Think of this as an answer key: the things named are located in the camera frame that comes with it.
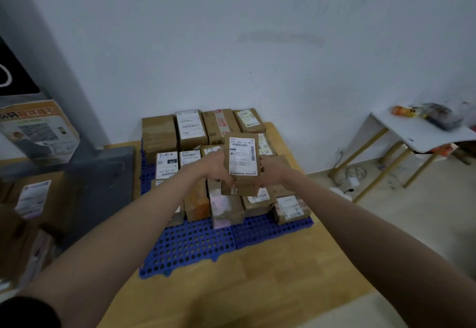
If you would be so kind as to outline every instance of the human arm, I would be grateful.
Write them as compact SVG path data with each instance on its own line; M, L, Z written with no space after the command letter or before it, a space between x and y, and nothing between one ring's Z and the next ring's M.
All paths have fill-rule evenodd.
M261 165L256 184L295 191L409 326L476 325L475 283L433 250L297 170L266 158Z
M218 150L185 165L81 238L19 295L48 303L63 327L95 327L194 184L204 178L234 184L223 161Z

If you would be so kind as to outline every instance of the wall stain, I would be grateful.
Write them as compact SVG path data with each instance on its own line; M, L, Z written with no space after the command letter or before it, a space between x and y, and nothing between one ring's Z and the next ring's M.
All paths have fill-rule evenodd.
M242 32L238 37L238 42L303 42L311 45L323 47L326 40L311 32L277 32L271 30L257 30Z

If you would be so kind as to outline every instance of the hand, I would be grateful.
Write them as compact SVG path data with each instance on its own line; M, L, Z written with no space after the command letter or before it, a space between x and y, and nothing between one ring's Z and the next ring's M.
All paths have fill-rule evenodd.
M201 164L203 175L207 179L223 180L230 188L235 186L235 180L228 174L223 162L225 154L223 149L212 151L205 157L201 158L197 163Z
M255 181L256 188L265 188L270 185L285 185L285 178L293 169L277 159L270 159L265 155L259 157L261 162L261 174Z

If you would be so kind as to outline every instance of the wooden tabletop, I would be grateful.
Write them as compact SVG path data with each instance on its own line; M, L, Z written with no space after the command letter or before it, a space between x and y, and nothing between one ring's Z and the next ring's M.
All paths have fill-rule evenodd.
M266 132L279 155L300 169L272 123ZM134 199L140 196L140 142ZM100 328L292 328L374 288L354 268L313 214L298 232L202 260L146 280L136 271L122 287Z

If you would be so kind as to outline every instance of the left hand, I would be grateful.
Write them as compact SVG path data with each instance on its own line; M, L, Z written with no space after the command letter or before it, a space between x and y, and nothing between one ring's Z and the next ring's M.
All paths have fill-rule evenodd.
M225 154L223 149L212 151L197 163L201 164L204 177L213 180L223 180L230 188L235 186L235 180L228 174L224 166Z

